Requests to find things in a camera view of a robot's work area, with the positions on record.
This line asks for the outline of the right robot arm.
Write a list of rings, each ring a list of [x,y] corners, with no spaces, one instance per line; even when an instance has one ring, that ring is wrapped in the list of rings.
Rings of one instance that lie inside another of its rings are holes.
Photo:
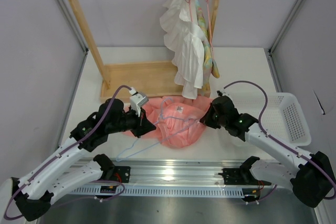
[[[264,180],[292,190],[306,206],[315,208],[335,190],[335,175],[329,158],[322,152],[312,154],[268,134],[257,119],[247,113],[239,113],[233,101],[222,96],[213,100],[200,122],[213,129],[223,127],[231,136],[254,145],[277,160],[268,164],[253,157],[251,165],[240,170],[240,179],[251,184]]]

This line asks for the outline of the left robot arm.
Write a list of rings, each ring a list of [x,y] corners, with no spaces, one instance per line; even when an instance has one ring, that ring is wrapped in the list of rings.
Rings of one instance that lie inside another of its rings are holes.
[[[154,131],[143,106],[148,98],[137,93],[130,98],[128,111],[119,99],[108,99],[70,133],[65,143],[35,170],[21,178],[12,178],[12,196],[21,216],[33,221],[70,191],[96,180],[108,182],[114,177],[115,165],[105,154],[75,172],[65,171],[76,161],[91,153],[114,133],[130,131],[135,137]]]

